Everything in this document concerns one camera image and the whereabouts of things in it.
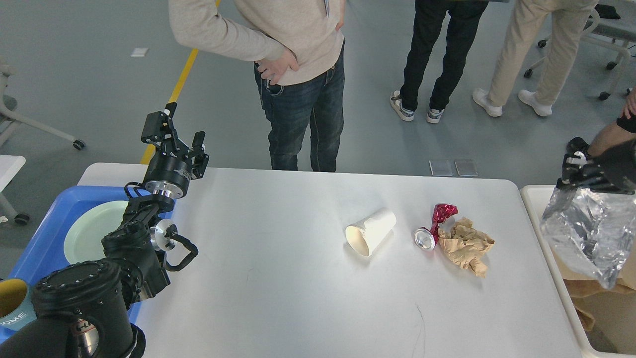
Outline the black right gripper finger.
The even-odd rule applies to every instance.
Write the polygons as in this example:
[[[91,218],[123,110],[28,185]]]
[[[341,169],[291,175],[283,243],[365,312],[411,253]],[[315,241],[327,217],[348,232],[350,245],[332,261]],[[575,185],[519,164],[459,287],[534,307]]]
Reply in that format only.
[[[604,172],[566,172],[556,183],[561,190],[575,190],[577,188],[601,191],[604,188]]]
[[[599,172],[599,166],[582,151],[565,153],[561,167],[563,175],[592,175]]]

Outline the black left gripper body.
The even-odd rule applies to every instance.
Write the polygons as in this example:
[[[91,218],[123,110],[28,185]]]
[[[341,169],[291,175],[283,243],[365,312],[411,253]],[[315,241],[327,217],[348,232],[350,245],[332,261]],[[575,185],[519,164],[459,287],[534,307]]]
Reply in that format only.
[[[192,179],[193,162],[189,150],[155,151],[142,181],[142,188],[171,199],[185,197]]]

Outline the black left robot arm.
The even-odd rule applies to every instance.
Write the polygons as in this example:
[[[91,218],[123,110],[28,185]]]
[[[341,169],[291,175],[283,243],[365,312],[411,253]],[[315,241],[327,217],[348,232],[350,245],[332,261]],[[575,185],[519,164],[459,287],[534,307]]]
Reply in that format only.
[[[161,217],[204,176],[205,132],[191,145],[173,126],[176,102],[146,116],[141,141],[155,148],[141,182],[124,186],[129,198],[120,226],[102,238],[105,258],[68,265],[33,287],[36,319],[1,345],[3,358],[141,358],[146,338],[129,320],[134,303],[170,284],[197,247]]]

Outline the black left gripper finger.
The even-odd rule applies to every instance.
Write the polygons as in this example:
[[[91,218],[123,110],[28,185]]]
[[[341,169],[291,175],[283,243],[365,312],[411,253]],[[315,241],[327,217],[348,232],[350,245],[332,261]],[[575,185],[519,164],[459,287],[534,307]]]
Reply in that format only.
[[[205,153],[205,131],[198,131],[192,141],[189,150],[189,158],[192,159],[191,179],[201,179],[204,176],[209,162],[209,155]]]
[[[146,116],[141,141],[149,146],[148,156],[188,156],[188,145],[178,137],[173,125],[177,102],[169,102],[164,110]]]

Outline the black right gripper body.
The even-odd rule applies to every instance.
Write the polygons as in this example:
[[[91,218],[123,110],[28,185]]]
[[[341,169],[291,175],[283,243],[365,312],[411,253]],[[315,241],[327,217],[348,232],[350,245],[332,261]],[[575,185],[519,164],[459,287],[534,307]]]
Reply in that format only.
[[[636,189],[635,140],[613,146],[594,158],[601,182],[595,191],[632,194]]]

